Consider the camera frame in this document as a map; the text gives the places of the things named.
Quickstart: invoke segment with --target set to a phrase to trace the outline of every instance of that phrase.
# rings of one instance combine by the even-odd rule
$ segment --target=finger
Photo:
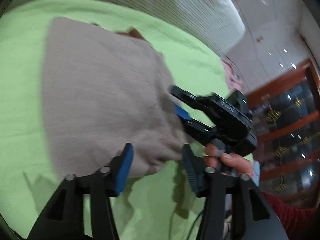
[[[205,165],[209,166],[209,167],[214,167],[216,168],[218,166],[218,161],[216,158],[214,157],[210,157],[210,156],[203,156],[203,160]]]
[[[252,164],[242,156],[235,153],[222,153],[220,159],[225,165],[238,170],[240,173],[245,173],[252,176]]]
[[[210,157],[215,157],[218,153],[218,148],[209,143],[205,148],[204,153]]]

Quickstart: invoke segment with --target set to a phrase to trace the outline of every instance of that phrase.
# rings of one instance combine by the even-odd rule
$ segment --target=bed
[[[33,0],[11,8],[0,20],[0,211],[25,238],[59,184],[48,154],[40,83],[50,22],[61,16],[110,31],[134,27],[164,54],[176,85],[194,94],[229,93],[220,58],[208,46],[146,13],[98,0]],[[212,125],[201,112],[184,108]],[[202,151],[197,144],[193,149]],[[189,189],[182,163],[171,161],[155,175],[129,179],[112,204],[122,239],[185,239],[203,200]],[[90,235],[88,199],[84,217]]]

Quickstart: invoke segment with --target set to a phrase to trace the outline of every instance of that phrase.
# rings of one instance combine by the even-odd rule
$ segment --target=glass cabinet door
[[[262,143],[264,155],[261,170],[266,171],[280,167],[320,150],[320,121],[308,123],[304,127],[279,138]]]
[[[287,204],[293,204],[296,207],[306,206],[307,202],[317,198],[319,168],[320,163],[314,162],[299,171],[261,181],[260,189],[279,197]]]
[[[312,206],[320,184],[320,80],[306,62],[247,97],[260,188],[297,207]]]
[[[305,80],[293,88],[252,108],[256,136],[289,126],[316,110],[313,95]]]

